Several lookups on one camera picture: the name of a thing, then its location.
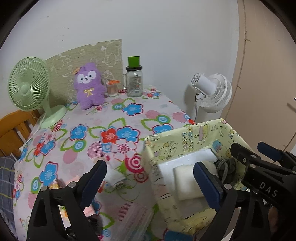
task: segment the plush toy eye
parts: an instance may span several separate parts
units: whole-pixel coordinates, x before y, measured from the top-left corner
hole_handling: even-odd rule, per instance
[[[84,80],[84,74],[79,74],[79,75],[77,76],[77,82],[80,84],[80,83],[83,82],[83,80]]]
[[[87,75],[90,79],[93,80],[96,77],[96,72],[92,70],[92,71],[88,72]]]

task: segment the white fan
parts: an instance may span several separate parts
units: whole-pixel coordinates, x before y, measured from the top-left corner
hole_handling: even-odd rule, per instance
[[[196,73],[190,83],[199,91],[195,100],[196,113],[199,106],[208,113],[218,112],[228,104],[232,95],[231,83],[222,74],[212,74],[207,78]]]

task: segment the metal screw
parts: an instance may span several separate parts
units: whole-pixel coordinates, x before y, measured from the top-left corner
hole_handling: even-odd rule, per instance
[[[46,191],[47,190],[47,186],[43,186],[42,188],[40,188],[40,191],[41,192],[44,192],[44,191]]]
[[[229,183],[224,184],[225,189],[230,190],[232,186]]]
[[[76,182],[70,182],[69,184],[68,184],[68,187],[70,187],[70,188],[73,188],[73,187],[75,187],[76,186]]]

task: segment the beige placemat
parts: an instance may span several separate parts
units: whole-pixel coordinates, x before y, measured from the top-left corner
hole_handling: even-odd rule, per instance
[[[123,74],[121,42],[121,39],[117,39],[99,42],[96,45],[85,45],[47,59],[50,75],[50,106],[76,100],[72,72],[85,63],[96,63],[103,80],[121,81]]]

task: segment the stuffed animal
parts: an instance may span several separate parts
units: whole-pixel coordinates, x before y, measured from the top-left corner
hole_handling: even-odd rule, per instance
[[[101,73],[95,63],[87,63],[80,67],[75,73],[74,88],[82,110],[105,103],[104,93],[107,90],[101,83]]]

